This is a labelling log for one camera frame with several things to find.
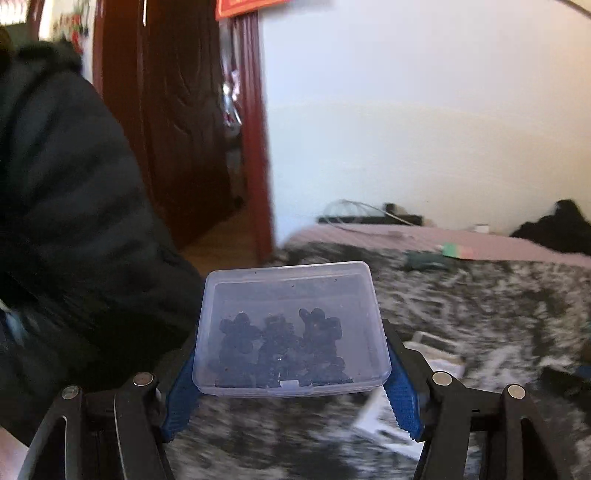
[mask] red banner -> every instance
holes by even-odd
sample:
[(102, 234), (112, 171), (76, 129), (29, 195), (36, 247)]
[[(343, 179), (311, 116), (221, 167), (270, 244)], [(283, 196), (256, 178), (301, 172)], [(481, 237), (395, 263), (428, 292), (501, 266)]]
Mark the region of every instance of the red banner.
[(270, 5), (284, 4), (289, 0), (217, 0), (216, 18), (235, 17)]

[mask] black clothing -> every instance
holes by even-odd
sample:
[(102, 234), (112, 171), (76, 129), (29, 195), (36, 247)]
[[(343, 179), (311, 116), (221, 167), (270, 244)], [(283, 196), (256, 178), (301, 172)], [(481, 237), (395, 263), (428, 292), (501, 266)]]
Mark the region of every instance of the black clothing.
[(557, 252), (591, 255), (591, 225), (572, 200), (560, 200), (552, 215), (524, 223), (511, 236), (525, 238)]
[(0, 426), (28, 443), (69, 383), (118, 387), (199, 318), (120, 125), (67, 44), (0, 56)]

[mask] metal pivot pin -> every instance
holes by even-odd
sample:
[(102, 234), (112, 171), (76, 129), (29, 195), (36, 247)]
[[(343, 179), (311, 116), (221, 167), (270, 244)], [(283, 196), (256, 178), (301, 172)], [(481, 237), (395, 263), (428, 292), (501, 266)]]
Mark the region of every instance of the metal pivot pin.
[(525, 398), (525, 388), (521, 385), (511, 385), (507, 391), (511, 397), (516, 398), (517, 400)]
[(141, 372), (139, 374), (135, 374), (134, 376), (134, 385), (138, 387), (146, 387), (150, 385), (154, 380), (154, 376), (148, 372)]
[(452, 376), (446, 372), (435, 372), (433, 374), (433, 381), (437, 385), (441, 385), (442, 387), (446, 387), (452, 384)]
[(75, 385), (71, 385), (61, 391), (61, 397), (64, 400), (71, 400), (72, 398), (76, 398), (78, 393), (80, 393), (80, 389)]

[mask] blue gripper pad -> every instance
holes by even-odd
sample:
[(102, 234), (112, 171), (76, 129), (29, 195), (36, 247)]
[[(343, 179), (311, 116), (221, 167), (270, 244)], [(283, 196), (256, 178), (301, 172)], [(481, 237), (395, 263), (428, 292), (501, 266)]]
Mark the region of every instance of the blue gripper pad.
[(189, 424), (189, 418), (199, 403), (201, 392), (193, 383), (195, 349), (184, 363), (166, 398), (166, 418), (160, 427), (163, 441), (170, 442)]
[(392, 373), (384, 384), (384, 390), (396, 416), (396, 422), (400, 428), (410, 434), (410, 438), (418, 441), (425, 428), (421, 421), (418, 394), (413, 389), (407, 373), (389, 345), (388, 352), (392, 363)]

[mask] plastic box lid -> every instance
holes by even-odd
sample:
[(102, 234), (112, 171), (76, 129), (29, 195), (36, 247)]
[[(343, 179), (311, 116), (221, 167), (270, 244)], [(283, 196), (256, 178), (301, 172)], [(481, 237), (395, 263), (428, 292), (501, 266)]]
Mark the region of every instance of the plastic box lid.
[(193, 368), (201, 392), (335, 395), (379, 387), (390, 372), (364, 262), (215, 271), (207, 277)]

